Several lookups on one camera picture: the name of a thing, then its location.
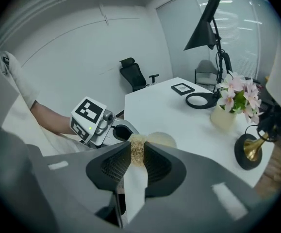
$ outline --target cable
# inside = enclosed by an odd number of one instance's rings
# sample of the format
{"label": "cable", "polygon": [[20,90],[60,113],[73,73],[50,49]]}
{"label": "cable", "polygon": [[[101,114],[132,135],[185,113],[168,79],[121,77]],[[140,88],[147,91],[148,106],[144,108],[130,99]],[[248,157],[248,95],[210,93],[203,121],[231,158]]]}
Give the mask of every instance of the cable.
{"label": "cable", "polygon": [[248,127],[246,128],[246,130],[245,130],[245,134],[246,134],[246,132],[247,132],[247,129],[250,128],[250,127],[252,127],[252,126],[257,127],[258,125],[250,125],[250,126],[248,126]]}
{"label": "cable", "polygon": [[218,81],[219,77],[221,77],[221,79],[222,79],[222,73],[223,73],[222,61],[223,61],[224,53],[225,53],[225,51],[223,49],[219,50],[217,47],[217,53],[215,56],[215,61],[216,61],[217,69],[218,69],[218,74],[217,74],[217,78],[216,78],[217,81]]}
{"label": "cable", "polygon": [[263,141],[266,141],[266,142],[276,142],[276,139],[275,139],[275,138],[273,138],[273,140],[263,138],[263,136],[260,135],[259,131],[257,131],[257,134],[258,134],[258,136],[259,136]]}

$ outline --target chair armrest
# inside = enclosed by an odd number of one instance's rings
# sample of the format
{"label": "chair armrest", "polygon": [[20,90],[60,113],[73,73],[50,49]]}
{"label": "chair armrest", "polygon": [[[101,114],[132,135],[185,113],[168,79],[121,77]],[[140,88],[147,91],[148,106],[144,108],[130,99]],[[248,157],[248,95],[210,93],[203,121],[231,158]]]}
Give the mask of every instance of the chair armrest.
{"label": "chair armrest", "polygon": [[159,77],[159,74],[150,75],[149,78],[152,78],[152,83],[155,82],[155,77]]}

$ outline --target mesh chair back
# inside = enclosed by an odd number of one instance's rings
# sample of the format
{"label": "mesh chair back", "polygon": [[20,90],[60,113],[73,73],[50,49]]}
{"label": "mesh chair back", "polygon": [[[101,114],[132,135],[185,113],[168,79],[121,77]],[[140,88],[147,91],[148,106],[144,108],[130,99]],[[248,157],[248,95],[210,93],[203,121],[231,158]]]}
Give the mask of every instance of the mesh chair back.
{"label": "mesh chair back", "polygon": [[198,68],[196,69],[196,73],[213,73],[217,75],[218,69],[210,60],[201,60],[198,65]]}
{"label": "mesh chair back", "polygon": [[137,63],[134,63],[129,67],[121,68],[120,73],[131,84],[132,87],[147,84]]}

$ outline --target white wall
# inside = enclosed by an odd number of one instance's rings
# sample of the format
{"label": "white wall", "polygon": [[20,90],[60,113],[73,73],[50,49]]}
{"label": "white wall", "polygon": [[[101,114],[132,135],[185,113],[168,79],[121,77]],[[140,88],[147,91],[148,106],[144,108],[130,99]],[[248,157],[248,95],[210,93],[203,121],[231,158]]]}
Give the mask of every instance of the white wall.
{"label": "white wall", "polygon": [[[98,1],[103,4],[100,12]],[[23,64],[38,101],[69,115],[89,96],[118,113],[131,86],[120,60],[133,57],[148,83],[172,78],[169,56],[151,29],[144,0],[68,0],[38,14],[1,47]]]}

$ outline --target gray chair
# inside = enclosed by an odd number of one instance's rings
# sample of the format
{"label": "gray chair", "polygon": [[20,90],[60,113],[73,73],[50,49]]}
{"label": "gray chair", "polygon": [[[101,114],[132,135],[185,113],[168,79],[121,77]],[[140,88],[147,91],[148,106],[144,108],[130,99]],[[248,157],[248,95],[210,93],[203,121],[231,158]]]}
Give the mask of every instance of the gray chair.
{"label": "gray chair", "polygon": [[[202,77],[198,77],[198,74],[207,74]],[[217,75],[218,69],[214,66],[214,64],[210,60],[202,60],[198,68],[195,69],[195,84],[202,85],[216,85],[217,84]]]}

